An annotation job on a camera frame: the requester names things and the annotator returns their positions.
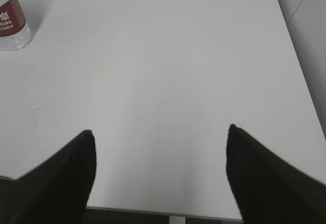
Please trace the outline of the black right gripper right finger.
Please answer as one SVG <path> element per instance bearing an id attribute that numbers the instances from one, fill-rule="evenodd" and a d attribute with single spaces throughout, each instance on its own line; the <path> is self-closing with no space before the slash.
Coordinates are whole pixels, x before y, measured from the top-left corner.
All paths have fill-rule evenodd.
<path id="1" fill-rule="evenodd" d="M 325 184 L 234 124 L 228 131 L 226 175 L 243 223 L 325 223 Z"/>

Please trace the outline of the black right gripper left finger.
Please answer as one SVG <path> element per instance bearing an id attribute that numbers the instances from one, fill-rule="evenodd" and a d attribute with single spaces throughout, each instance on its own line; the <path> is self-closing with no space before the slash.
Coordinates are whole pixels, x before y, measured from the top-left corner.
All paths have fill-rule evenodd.
<path id="1" fill-rule="evenodd" d="M 82 223 L 97 168 L 95 138 L 84 130 L 16 180 L 1 180 L 1 223 Z"/>

